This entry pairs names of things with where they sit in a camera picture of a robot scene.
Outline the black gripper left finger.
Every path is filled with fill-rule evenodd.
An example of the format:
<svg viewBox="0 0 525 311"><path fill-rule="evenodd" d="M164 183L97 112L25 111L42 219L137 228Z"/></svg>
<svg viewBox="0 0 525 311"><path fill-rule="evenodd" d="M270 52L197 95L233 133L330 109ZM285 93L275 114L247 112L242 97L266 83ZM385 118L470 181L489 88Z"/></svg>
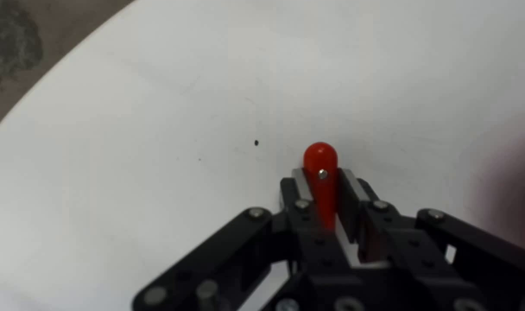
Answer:
<svg viewBox="0 0 525 311"><path fill-rule="evenodd" d="M301 168L280 181L280 194L289 228L303 235L316 233L320 230L318 211L308 178Z"/></svg>

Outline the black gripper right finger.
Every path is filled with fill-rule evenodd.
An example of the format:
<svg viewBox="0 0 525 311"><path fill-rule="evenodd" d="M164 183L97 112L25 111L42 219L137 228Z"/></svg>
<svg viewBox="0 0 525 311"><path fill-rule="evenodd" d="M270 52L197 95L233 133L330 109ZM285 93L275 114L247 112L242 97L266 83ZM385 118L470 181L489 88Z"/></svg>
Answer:
<svg viewBox="0 0 525 311"><path fill-rule="evenodd" d="M358 259L396 263L391 232L401 221L399 211L351 169L339 171L339 187L339 219L347 240L358 245Z"/></svg>

